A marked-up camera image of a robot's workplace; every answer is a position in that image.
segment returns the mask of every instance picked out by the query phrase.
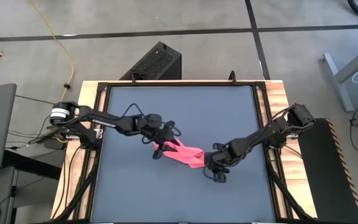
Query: concrete floor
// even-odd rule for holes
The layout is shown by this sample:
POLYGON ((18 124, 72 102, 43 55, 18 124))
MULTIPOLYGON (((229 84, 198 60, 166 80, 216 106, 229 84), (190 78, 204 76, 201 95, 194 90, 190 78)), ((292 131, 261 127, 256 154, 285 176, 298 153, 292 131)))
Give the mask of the concrete floor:
MULTIPOLYGON (((251 28, 244 0, 36 0, 56 34, 99 34, 160 30, 251 28)), ((346 0, 251 0, 258 27, 357 25, 346 0)), ((0 37, 49 35, 25 0, 0 0, 0 37)), ((331 53, 343 67, 358 54, 358 29, 263 32, 260 39, 271 79, 283 80, 290 103, 304 103, 315 117, 331 118, 358 189, 358 153, 349 139, 349 116, 328 82, 321 61, 331 53)), ((236 34, 166 35, 64 40, 75 60, 76 75, 68 100, 77 100, 83 80, 116 80, 155 43, 165 42, 183 54, 183 79, 264 79, 254 36, 236 34)), ((70 76, 63 50, 52 40, 0 42, 0 84, 16 83, 17 94, 58 101, 70 76)), ((347 83, 358 105, 358 85, 347 83)), ((36 133, 49 105, 16 99, 11 129, 36 133)), ((9 137, 9 140, 22 140, 9 137)), ((354 141, 358 146, 358 128, 354 141)), ((32 146, 27 156, 48 152, 32 146)), ((58 164, 63 154, 46 158, 58 164)), ((57 183, 45 180, 30 192, 48 192, 36 206, 19 209, 17 223, 42 222, 50 216, 57 183)))

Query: wooden edge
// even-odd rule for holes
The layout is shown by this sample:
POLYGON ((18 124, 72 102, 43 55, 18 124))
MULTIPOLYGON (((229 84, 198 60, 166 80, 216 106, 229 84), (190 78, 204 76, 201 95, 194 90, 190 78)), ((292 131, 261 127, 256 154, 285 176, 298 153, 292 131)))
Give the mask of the wooden edge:
MULTIPOLYGON (((96 92, 97 92, 97 88, 98 88, 98 83, 99 82, 108 82, 108 83, 130 83, 132 81, 130 80, 101 80, 101 81, 84 81, 81 87, 81 92, 80 92, 80 97, 78 99, 78 104, 79 105, 86 105, 86 106, 90 106, 91 108, 94 106, 94 101, 96 99, 96 92)), ((180 83, 180 82, 192 82, 192 83, 197 83, 197 82, 231 82, 231 80, 139 80, 137 81, 139 83, 166 83, 166 82, 172 82, 172 83, 180 83)), ((287 101, 287 96, 285 93, 285 89, 284 89, 284 85, 283 82, 281 80, 238 80, 238 82, 265 82, 266 83, 266 87, 267 87, 267 91, 268 91, 268 99, 269 99, 269 103, 270 103, 270 109, 272 111, 272 114, 275 114, 277 112, 279 112, 280 110, 287 108, 288 107, 288 101, 287 101)), ((259 97, 259 103, 260 103, 260 107, 262 110, 262 118, 264 123, 267 122, 267 117, 266 117, 266 110, 264 108, 263 105, 263 99, 260 98, 260 93, 261 91, 258 91, 258 97, 259 97)), ((99 110, 103 109, 103 105, 104 105, 104 101, 100 102, 100 107, 99 110)), ((297 140, 289 140, 288 141, 288 145, 292 148, 294 148, 295 150, 297 150, 298 152, 300 152, 300 148, 299 148, 299 144, 297 140)), ((71 161, 72 155, 74 153, 74 151, 76 150, 76 148, 79 146, 79 141, 70 141, 68 143, 68 147, 67 147, 67 156, 66 156, 66 179, 68 176, 68 165, 71 161)), ((71 177, 70 177, 70 188, 69 188, 69 193, 68 193, 68 202, 71 200, 71 198, 73 197, 74 193, 75 193, 75 187, 76 184, 73 183, 78 183, 79 177, 81 175, 81 169, 82 169, 82 165, 84 162, 84 154, 85 151, 84 150, 80 150, 80 152, 78 152, 78 154, 75 157, 75 160, 73 161, 73 166, 71 168, 71 177)), ((305 167, 303 165, 303 161, 299 158, 299 157, 295 157, 293 154, 290 154, 290 152, 287 152, 283 149, 282 152, 282 161, 283 161, 283 167, 285 169, 285 177, 286 177, 286 181, 288 184, 288 189, 289 191, 293 194, 294 198, 296 199, 296 201, 305 209, 305 211, 307 213, 309 213, 309 215, 311 215, 312 217, 316 217, 316 211, 314 208, 314 203, 313 203, 313 199, 311 198, 311 192, 310 192, 310 188, 308 185, 308 179, 306 176, 306 171, 305 171, 305 167), (288 181, 293 182, 295 181, 295 185, 288 183, 288 181), (299 182, 302 182, 302 186, 301 189, 298 189, 298 184, 299 182)), ((93 160, 90 160, 89 163, 89 167, 88 167, 88 171, 90 170, 90 167, 93 164, 93 160)), ((63 175, 60 176, 60 180, 59 180, 59 185, 58 185, 58 189, 57 189, 57 194, 55 197, 55 202, 53 205, 53 209, 52 209, 52 214, 51 217, 53 215, 53 213, 55 212, 55 210, 57 209, 58 203, 60 201, 60 197, 62 196, 62 189, 63 189, 63 175)), ((283 203, 283 196, 281 194, 281 191, 277 188, 276 186, 276 192, 277 192, 277 197, 279 199, 280 202, 280 213, 282 214, 282 217, 285 217, 285 206, 283 203)), ((86 206, 87 206, 87 202, 88 202, 88 194, 89 194, 89 188, 86 190, 83 199, 81 201, 81 210, 80 210, 80 216, 79 218, 84 218, 85 217, 85 210, 86 210, 86 206)), ((61 205, 57 215, 60 214, 63 211, 64 207, 61 205)))

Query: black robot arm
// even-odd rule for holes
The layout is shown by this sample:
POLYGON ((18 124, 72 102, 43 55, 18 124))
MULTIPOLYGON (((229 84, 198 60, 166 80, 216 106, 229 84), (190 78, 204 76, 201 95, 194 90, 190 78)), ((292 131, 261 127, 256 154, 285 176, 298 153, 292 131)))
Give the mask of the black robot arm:
POLYGON ((173 121, 164 123, 158 114, 118 117, 94 110, 89 106, 79 106, 74 102, 59 102, 53 105, 50 123, 63 132, 68 131, 78 136, 84 148, 97 149, 100 145, 96 131, 83 126, 81 124, 83 121, 114 128, 125 136, 143 135, 147 139, 146 142, 143 139, 143 143, 147 144, 153 141, 159 145, 158 149, 154 151, 154 159, 159 159, 162 156, 165 150, 163 147, 165 141, 178 144, 173 132, 175 123, 173 121))
POLYGON ((301 134, 314 125, 314 118, 304 105, 295 104, 277 113, 262 129, 245 138, 235 138, 225 144, 214 143, 216 152, 207 152, 204 163, 214 174, 215 182, 225 183, 227 167, 237 165, 254 146, 266 141, 269 146, 282 148, 291 133, 301 134))

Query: black floor stripe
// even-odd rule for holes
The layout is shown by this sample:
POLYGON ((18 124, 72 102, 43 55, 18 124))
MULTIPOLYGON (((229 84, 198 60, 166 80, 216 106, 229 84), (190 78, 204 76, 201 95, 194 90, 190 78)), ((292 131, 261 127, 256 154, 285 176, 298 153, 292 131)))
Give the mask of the black floor stripe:
POLYGON ((251 23, 252 35, 254 35, 256 51, 258 53, 258 58, 259 58, 260 66, 262 69, 262 74, 266 80, 269 80, 270 79, 269 70, 267 68, 265 53, 264 53, 264 49, 262 47, 262 42, 260 41, 258 27, 256 25, 255 15, 254 15, 254 11, 252 10, 251 1, 245 0, 245 2, 246 2, 246 6, 247 6, 249 20, 251 23))
MULTIPOLYGON (((348 30, 358 29, 358 25, 343 26, 309 26, 309 27, 271 27, 257 28, 257 32, 287 32, 287 31, 318 31, 318 30, 348 30)), ((192 34, 238 34, 255 32, 252 28, 227 28, 227 29, 196 29, 196 30, 166 30, 166 31, 146 31, 146 32, 121 32, 104 34, 76 34, 76 35, 57 35, 58 40, 75 39, 100 39, 113 37, 149 37, 164 35, 192 35, 192 34)), ((31 40, 53 40, 52 36, 27 36, 27 37, 0 37, 0 42, 11 41, 31 41, 31 40)))

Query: pink cloth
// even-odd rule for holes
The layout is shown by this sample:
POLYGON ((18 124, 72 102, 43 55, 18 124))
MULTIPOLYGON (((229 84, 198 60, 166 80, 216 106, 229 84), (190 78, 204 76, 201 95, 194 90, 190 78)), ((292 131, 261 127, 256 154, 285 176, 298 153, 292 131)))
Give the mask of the pink cloth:
MULTIPOLYGON (((179 146, 172 142, 164 142, 164 145, 175 149, 177 152, 165 151, 163 154, 169 158, 188 164, 191 168, 204 167, 204 150, 197 147, 188 147, 183 145, 179 139, 179 146)), ((158 145, 154 143, 154 150, 158 148, 158 145)))

